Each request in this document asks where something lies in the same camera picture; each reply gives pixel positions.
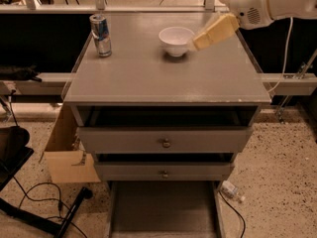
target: concrete floor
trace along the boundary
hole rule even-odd
[[[27,104],[23,106],[16,104],[13,107],[17,112],[20,126],[31,133],[29,146],[35,150],[17,173],[17,179],[22,186],[29,189],[39,182],[51,181],[46,159],[41,161],[40,159],[59,108],[50,105],[40,108]],[[229,178],[246,196],[242,204],[230,201],[245,217],[247,230],[244,237],[246,238],[316,237],[317,145],[316,134],[313,131],[316,128],[300,107],[287,109],[284,118],[286,123],[280,124],[272,109],[265,109],[260,113],[254,124],[253,136],[245,150],[238,155],[236,168]],[[1,126],[11,125],[13,125],[12,119],[8,123],[1,124]],[[106,185],[61,183],[59,186],[62,199],[68,205],[73,202],[83,186],[92,189],[93,198],[82,203],[73,222],[85,232],[87,237],[104,237],[109,210]],[[23,194],[12,180],[0,192],[0,196],[13,205],[18,205]],[[57,197],[57,194],[54,187],[43,185],[31,192],[30,196],[46,198]],[[220,201],[226,237],[240,237],[242,222],[222,199]],[[25,200],[23,208],[43,217],[57,215],[54,202],[39,203]],[[0,214],[0,222],[0,238],[52,237],[4,214]],[[69,227],[65,237],[83,236],[74,227]],[[166,233],[152,233],[142,237],[170,236]]]

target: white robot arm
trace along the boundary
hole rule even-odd
[[[266,27],[284,18],[317,19],[317,0],[219,0],[230,10],[214,16],[193,38],[201,50],[231,37],[237,29]]]

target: can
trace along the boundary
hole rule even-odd
[[[106,16],[94,14],[89,17],[89,20],[97,54],[103,58],[109,57],[112,51]]]

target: drawer front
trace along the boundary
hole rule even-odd
[[[92,153],[240,153],[252,128],[235,130],[110,130],[78,128]]]
[[[224,180],[234,168],[233,163],[204,164],[95,164],[100,180]]]

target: open cardboard box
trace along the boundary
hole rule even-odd
[[[91,154],[74,151],[77,124],[69,106],[63,105],[45,149],[52,181],[100,182]]]

